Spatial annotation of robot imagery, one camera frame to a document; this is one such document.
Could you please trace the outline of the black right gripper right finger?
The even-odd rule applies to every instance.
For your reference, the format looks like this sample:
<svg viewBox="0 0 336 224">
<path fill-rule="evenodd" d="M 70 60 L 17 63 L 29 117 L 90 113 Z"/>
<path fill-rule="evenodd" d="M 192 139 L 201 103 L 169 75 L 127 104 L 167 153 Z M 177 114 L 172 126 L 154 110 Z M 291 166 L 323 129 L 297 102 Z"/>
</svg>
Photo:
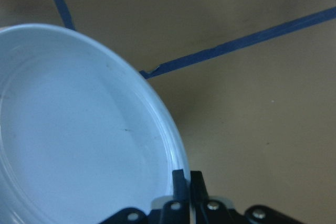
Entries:
<svg viewBox="0 0 336 224">
<path fill-rule="evenodd" d="M 208 195 L 201 171 L 191 171 L 190 190 L 195 223 L 234 223 L 224 203 Z"/>
</svg>

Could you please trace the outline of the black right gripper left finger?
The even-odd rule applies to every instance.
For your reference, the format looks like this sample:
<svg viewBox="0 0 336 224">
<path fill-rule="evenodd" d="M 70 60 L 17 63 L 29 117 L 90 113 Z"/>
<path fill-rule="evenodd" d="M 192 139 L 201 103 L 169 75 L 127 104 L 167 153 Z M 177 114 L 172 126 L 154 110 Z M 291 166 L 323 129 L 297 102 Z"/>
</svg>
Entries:
<svg viewBox="0 0 336 224">
<path fill-rule="evenodd" d="M 173 196 L 161 210 L 160 223 L 189 223 L 189 190 L 182 169 L 172 171 Z"/>
</svg>

